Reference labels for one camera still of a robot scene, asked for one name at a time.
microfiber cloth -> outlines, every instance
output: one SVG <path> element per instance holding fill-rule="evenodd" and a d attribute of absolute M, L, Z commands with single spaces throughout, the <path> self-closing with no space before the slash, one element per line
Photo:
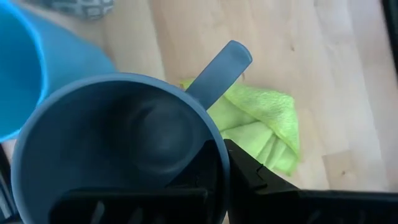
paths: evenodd
<path fill-rule="evenodd" d="M 184 80 L 187 89 L 193 80 Z M 294 99 L 273 90 L 235 83 L 208 109 L 221 135 L 270 170 L 290 175 L 300 157 Z"/>

mug rim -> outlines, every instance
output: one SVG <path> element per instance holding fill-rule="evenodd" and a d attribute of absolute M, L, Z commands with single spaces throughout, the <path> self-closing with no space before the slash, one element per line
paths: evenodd
<path fill-rule="evenodd" d="M 43 46 L 40 39 L 40 35 L 32 28 L 33 24 L 29 22 L 29 20 L 26 19 L 26 17 L 23 15 L 22 10 L 25 9 L 21 9 L 20 6 L 18 6 L 16 3 L 10 1 L 1 1 L 0 5 L 2 5 L 4 10 L 8 11 L 12 17 L 14 17 L 16 20 L 19 21 L 21 26 L 26 30 L 27 35 L 32 39 L 34 43 L 37 59 L 40 64 L 41 87 L 40 87 L 40 95 L 36 102 L 36 106 L 39 106 L 41 102 L 44 100 L 48 89 L 47 69 L 45 69 L 46 63 L 45 63 L 45 57 L 43 55 Z M 7 141 L 16 137 L 20 133 L 21 128 L 22 127 L 19 127 L 17 130 L 14 130 L 9 134 L 0 136 L 0 142 Z"/>
<path fill-rule="evenodd" d="M 207 128 L 209 129 L 211 135 L 214 137 L 218 149 L 218 154 L 220 155 L 221 166 L 223 168 L 223 180 L 224 180 L 223 192 L 222 192 L 223 208 L 221 210 L 221 213 L 219 214 L 220 217 L 218 217 L 218 223 L 221 223 L 226 214 L 227 204 L 229 201 L 230 167 L 229 167 L 228 152 L 225 143 L 223 141 L 223 138 L 221 137 L 221 134 L 218 131 L 218 128 L 216 127 L 215 123 L 210 118 L 210 115 L 206 112 L 204 107 L 202 107 L 202 105 L 193 97 L 191 97 L 188 93 L 185 93 L 177 86 L 171 85 L 165 81 L 136 73 L 109 73 L 109 74 L 97 75 L 74 81 L 52 93 L 30 115 L 30 117 L 25 122 L 25 125 L 22 127 L 21 132 L 19 134 L 19 138 L 18 141 L 16 142 L 14 154 L 12 156 L 12 163 L 11 163 L 11 187 L 15 198 L 15 203 L 17 205 L 17 209 L 19 211 L 22 220 L 26 223 L 33 223 L 31 214 L 28 211 L 24 197 L 22 196 L 22 187 L 21 187 L 21 159 L 24 154 L 22 149 L 26 144 L 26 140 L 30 136 L 30 131 L 41 119 L 42 115 L 52 105 L 54 105 L 64 96 L 67 96 L 68 94 L 85 86 L 95 85 L 104 82 L 136 82 L 159 88 L 184 101 L 189 107 L 191 107 L 197 113 L 197 115 L 199 115 L 199 117 L 203 120 L 203 122 L 206 124 Z"/>

gray object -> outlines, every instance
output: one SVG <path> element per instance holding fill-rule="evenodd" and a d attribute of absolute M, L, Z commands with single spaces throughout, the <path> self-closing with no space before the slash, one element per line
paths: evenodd
<path fill-rule="evenodd" d="M 221 223 L 229 159 L 206 109 L 251 62 L 247 49 L 231 41 L 187 92 L 123 73 L 56 91 L 26 122 L 14 152 L 12 189 L 24 223 L 48 223 L 52 204 L 72 189 L 162 189 L 209 139 L 215 140 L 223 166 Z"/>
<path fill-rule="evenodd" d="M 56 11 L 95 20 L 102 18 L 113 8 L 114 0 L 31 0 Z"/>

mug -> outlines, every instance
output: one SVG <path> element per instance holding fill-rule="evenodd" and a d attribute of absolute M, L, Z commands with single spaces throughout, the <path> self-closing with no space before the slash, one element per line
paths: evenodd
<path fill-rule="evenodd" d="M 55 90 L 116 71 L 98 47 L 10 1 L 0 1 L 0 49 L 0 142 Z"/>
<path fill-rule="evenodd" d="M 183 91 L 138 74 L 73 82 L 48 97 L 19 135 L 11 182 L 24 223 L 49 223 L 52 205 L 74 189 L 159 190 L 186 168 L 205 142 L 215 142 L 227 207 L 229 159 L 208 109 L 252 62 L 229 42 Z"/>

wood grain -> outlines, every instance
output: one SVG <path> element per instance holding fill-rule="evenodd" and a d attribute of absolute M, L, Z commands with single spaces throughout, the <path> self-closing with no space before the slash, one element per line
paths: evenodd
<path fill-rule="evenodd" d="M 398 190 L 398 88 L 378 0 L 118 0 L 102 21 L 57 22 L 120 70 L 174 85 L 240 41 L 254 59 L 240 82 L 295 98 L 302 160 L 284 178 L 306 189 Z"/>

